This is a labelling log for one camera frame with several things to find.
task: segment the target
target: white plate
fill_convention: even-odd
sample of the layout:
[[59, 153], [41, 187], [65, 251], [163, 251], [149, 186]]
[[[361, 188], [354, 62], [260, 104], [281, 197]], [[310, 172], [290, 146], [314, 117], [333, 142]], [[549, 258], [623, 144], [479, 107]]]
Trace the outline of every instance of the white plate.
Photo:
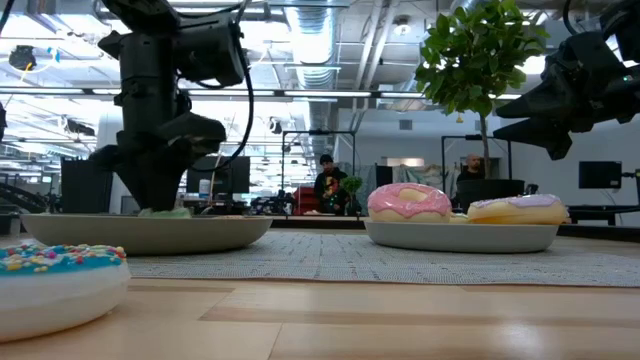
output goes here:
[[413, 250], [469, 253], [543, 251], [553, 243], [557, 226], [416, 224], [365, 221], [369, 237], [379, 245]]
[[122, 246], [127, 255], [176, 255], [230, 250], [260, 239], [271, 219], [161, 219], [109, 215], [22, 215], [25, 229], [45, 245]]

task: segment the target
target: table surface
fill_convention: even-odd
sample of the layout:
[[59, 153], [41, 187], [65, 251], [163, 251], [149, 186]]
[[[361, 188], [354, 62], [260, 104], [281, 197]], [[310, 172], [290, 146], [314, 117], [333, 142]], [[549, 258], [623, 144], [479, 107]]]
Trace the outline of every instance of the table surface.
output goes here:
[[[554, 246], [640, 260], [634, 243]], [[640, 289], [133, 279], [109, 315], [0, 359], [637, 360], [639, 307]]]

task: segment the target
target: person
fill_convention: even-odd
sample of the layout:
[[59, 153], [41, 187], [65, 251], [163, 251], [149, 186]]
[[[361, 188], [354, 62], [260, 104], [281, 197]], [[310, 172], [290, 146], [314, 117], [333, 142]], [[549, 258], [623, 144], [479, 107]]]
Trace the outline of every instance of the person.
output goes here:
[[316, 177], [314, 192], [322, 204], [322, 210], [325, 213], [344, 214], [347, 194], [340, 188], [340, 181], [346, 178], [347, 174], [334, 166], [330, 155], [322, 155], [320, 165], [323, 172]]
[[463, 170], [456, 183], [464, 180], [482, 180], [484, 179], [484, 171], [482, 171], [482, 158], [475, 154], [467, 155], [467, 169]]

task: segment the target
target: gray rug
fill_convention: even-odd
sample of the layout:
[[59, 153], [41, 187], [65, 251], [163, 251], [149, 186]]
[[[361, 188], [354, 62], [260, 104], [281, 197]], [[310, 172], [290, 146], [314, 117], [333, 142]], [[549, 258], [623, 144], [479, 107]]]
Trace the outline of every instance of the gray rug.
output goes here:
[[366, 235], [269, 232], [225, 253], [134, 257], [136, 277], [285, 279], [413, 284], [640, 286], [640, 260], [553, 246], [542, 253], [481, 255], [375, 245]]

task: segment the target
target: red object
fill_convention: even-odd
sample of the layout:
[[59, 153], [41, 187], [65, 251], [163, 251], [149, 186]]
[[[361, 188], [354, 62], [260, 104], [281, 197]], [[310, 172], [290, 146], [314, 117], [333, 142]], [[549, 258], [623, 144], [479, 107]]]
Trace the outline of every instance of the red object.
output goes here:
[[312, 210], [320, 211], [320, 202], [316, 198], [312, 187], [299, 187], [293, 193], [293, 198], [296, 201], [294, 215], [304, 215], [307, 211]]

